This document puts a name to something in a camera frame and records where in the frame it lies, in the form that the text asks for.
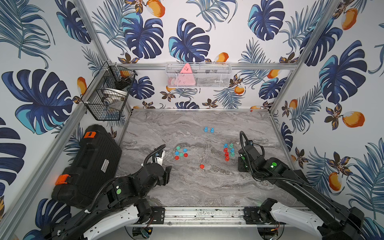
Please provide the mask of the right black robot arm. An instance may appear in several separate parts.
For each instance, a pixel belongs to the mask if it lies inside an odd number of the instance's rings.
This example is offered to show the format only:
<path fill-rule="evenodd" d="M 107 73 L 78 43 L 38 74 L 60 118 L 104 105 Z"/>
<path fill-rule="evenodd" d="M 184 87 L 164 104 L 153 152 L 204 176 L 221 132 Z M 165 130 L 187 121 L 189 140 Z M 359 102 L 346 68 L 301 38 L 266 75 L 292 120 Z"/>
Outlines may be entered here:
<path fill-rule="evenodd" d="M 288 192 L 310 211 L 303 212 L 268 198 L 259 207 L 261 220 L 285 223 L 322 240 L 362 239 L 364 214 L 356 207 L 347 208 L 313 188 L 298 171 L 277 158 L 265 159 L 257 144 L 240 132 L 239 161 L 257 182 L 269 182 Z"/>

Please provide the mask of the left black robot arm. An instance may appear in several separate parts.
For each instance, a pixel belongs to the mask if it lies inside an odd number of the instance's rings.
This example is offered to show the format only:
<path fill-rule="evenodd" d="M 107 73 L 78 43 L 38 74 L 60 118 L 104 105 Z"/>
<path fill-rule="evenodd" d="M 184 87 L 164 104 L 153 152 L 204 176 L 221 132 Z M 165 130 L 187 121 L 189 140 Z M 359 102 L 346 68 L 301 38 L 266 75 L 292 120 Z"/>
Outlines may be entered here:
<path fill-rule="evenodd" d="M 42 230 L 44 240 L 98 240 L 129 224 L 144 224 L 153 220 L 152 209 L 145 199 L 156 186 L 170 181 L 170 166 L 163 167 L 166 145 L 146 156 L 135 173 L 108 180 L 81 212 Z"/>

